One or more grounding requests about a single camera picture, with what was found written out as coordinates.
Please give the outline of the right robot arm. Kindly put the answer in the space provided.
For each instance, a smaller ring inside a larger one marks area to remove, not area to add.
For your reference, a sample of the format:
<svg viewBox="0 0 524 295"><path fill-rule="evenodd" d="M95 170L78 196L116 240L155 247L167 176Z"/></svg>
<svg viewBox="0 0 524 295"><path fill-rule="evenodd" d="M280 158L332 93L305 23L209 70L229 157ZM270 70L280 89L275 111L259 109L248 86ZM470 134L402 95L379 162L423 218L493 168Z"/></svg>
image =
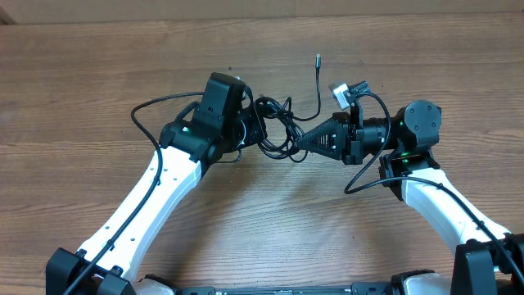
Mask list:
<svg viewBox="0 0 524 295"><path fill-rule="evenodd" d="M380 162L378 183L420 214L454 256L451 277L432 270L393 275L387 294L521 294L523 236L476 209L449 181L432 154L441 109L418 100L393 117L363 119L354 102L296 144L300 150L358 165Z"/></svg>

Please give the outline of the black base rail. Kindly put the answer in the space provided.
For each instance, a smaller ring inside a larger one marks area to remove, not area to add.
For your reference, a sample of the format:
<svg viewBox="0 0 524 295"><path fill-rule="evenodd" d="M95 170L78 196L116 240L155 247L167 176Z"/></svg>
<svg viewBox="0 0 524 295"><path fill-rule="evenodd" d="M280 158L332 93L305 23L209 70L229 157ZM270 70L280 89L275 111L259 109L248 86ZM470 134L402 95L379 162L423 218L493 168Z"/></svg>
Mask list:
<svg viewBox="0 0 524 295"><path fill-rule="evenodd" d="M175 295L391 295L399 294L387 282L360 282L343 286L271 288L176 288Z"/></svg>

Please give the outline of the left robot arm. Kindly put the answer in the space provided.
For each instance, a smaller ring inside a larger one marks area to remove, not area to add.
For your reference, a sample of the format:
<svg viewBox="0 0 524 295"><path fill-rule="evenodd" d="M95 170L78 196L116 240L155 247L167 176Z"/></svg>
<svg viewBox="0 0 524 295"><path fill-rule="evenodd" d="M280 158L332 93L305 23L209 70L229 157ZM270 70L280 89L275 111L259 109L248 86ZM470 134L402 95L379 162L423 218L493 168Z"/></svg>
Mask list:
<svg viewBox="0 0 524 295"><path fill-rule="evenodd" d="M247 85L212 73L191 102L151 137L155 148L140 180L109 220L76 252L58 248L46 265L48 294L133 294L156 235L180 201L223 155L264 137Z"/></svg>

